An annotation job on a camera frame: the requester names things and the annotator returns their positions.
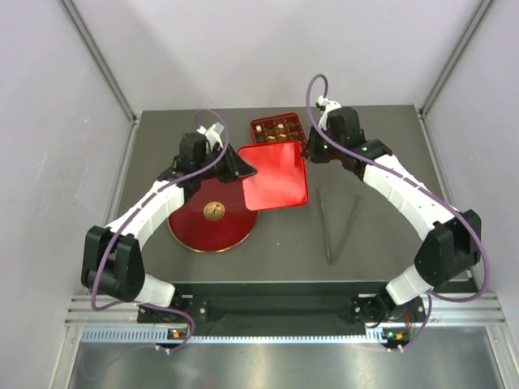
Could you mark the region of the red box lid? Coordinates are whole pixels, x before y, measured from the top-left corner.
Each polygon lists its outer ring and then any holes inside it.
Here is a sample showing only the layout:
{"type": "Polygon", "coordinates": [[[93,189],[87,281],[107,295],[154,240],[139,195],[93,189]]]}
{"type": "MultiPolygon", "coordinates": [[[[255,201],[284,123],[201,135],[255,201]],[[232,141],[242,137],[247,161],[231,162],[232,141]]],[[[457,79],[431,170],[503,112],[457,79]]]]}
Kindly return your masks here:
{"type": "Polygon", "coordinates": [[[241,147],[238,155],[257,173],[242,180],[250,211],[304,206],[308,202],[306,166],[297,141],[241,147]]]}

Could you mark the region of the round dark red plate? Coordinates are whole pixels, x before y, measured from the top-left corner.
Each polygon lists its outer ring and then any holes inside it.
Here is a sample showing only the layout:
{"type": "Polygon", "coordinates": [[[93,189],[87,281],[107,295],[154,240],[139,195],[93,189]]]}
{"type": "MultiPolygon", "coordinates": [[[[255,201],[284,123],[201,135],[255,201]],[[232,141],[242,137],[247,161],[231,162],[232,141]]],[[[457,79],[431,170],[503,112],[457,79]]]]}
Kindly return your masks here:
{"type": "Polygon", "coordinates": [[[186,248],[218,253],[243,242],[258,215],[246,208],[240,181],[222,183],[214,178],[202,182],[187,204],[169,216],[168,226],[186,248]]]}

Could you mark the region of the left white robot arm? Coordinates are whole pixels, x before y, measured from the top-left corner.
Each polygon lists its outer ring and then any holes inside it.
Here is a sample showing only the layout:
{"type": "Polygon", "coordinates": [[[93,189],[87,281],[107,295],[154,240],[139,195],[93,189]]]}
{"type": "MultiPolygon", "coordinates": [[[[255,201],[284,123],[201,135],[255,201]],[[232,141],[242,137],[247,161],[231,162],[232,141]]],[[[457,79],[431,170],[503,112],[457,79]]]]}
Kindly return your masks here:
{"type": "Polygon", "coordinates": [[[185,134],[172,164],[142,199],[105,227],[87,231],[81,284],[93,295],[104,293],[123,302],[153,305],[164,320],[179,319],[184,303],[174,296],[171,283],[145,272],[144,245],[170,215],[187,205],[202,182],[217,179],[227,184],[256,173],[212,129],[185,134]]]}

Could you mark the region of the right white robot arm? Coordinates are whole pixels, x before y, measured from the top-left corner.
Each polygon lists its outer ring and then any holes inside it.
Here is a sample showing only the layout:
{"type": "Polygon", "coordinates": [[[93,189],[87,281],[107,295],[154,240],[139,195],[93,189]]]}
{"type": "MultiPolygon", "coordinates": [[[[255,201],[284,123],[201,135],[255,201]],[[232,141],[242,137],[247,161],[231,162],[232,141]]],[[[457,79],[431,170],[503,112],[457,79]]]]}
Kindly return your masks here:
{"type": "Polygon", "coordinates": [[[389,147],[378,139],[366,139],[355,109],[328,100],[317,107],[321,117],[311,127],[302,157],[316,164],[340,161],[344,169],[387,199],[422,241],[413,264],[373,299],[378,309],[375,320],[398,320],[416,297],[479,263],[481,219],[472,210],[459,212],[442,204],[389,147]]]}

